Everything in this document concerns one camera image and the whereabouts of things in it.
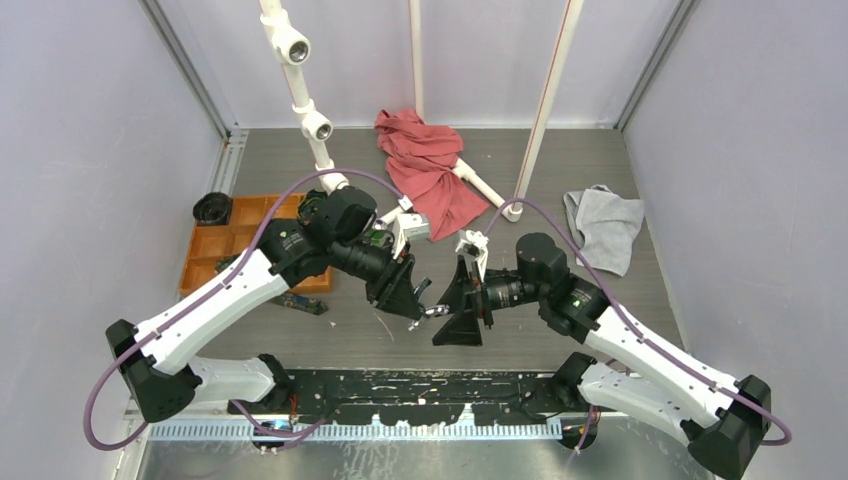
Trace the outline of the chrome water faucet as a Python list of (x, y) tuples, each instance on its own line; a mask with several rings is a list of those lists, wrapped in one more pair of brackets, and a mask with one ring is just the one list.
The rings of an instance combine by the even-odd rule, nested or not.
[(417, 320), (413, 320), (409, 324), (408, 330), (413, 331), (413, 330), (421, 327), (427, 321), (434, 319), (434, 318), (445, 316), (449, 313), (450, 313), (450, 307), (448, 305), (438, 304), (438, 305), (434, 305), (434, 306), (430, 306), (430, 307), (425, 307), (422, 310), (421, 316)]

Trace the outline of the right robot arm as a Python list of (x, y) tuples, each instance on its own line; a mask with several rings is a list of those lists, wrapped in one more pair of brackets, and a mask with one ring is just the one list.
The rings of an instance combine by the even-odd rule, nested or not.
[(575, 353), (550, 381), (567, 410), (586, 406), (625, 413), (678, 440), (702, 467), (740, 479), (770, 428), (771, 389), (749, 375), (738, 380), (694, 359), (613, 306), (596, 285), (571, 273), (566, 253), (544, 233), (523, 235), (513, 270), (486, 266), (488, 239), (463, 230), (457, 267), (440, 304), (450, 317), (436, 346), (479, 346), (493, 312), (534, 303), (554, 332), (622, 362), (634, 377)]

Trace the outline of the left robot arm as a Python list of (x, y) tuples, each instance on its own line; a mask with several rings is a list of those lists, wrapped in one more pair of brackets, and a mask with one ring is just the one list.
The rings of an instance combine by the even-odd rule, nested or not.
[(366, 239), (375, 215), (370, 195), (344, 187), (304, 219), (271, 220), (254, 249), (165, 312), (138, 325), (113, 323), (106, 338), (144, 420), (161, 422), (205, 402), (228, 401), (259, 414), (285, 409), (294, 388), (274, 356), (220, 360), (198, 353), (246, 313), (328, 268), (364, 281), (376, 309), (420, 319), (411, 282), (415, 258), (398, 240), (378, 246)]

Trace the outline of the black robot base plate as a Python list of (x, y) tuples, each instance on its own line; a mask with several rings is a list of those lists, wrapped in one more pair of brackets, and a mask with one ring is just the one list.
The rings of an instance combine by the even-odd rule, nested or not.
[(447, 426), (465, 411), (476, 426), (521, 426), (588, 412), (586, 403), (557, 387), (547, 372), (290, 369), (287, 374), (256, 400), (241, 392), (226, 395), (228, 412), (353, 426), (372, 419), (387, 426)]

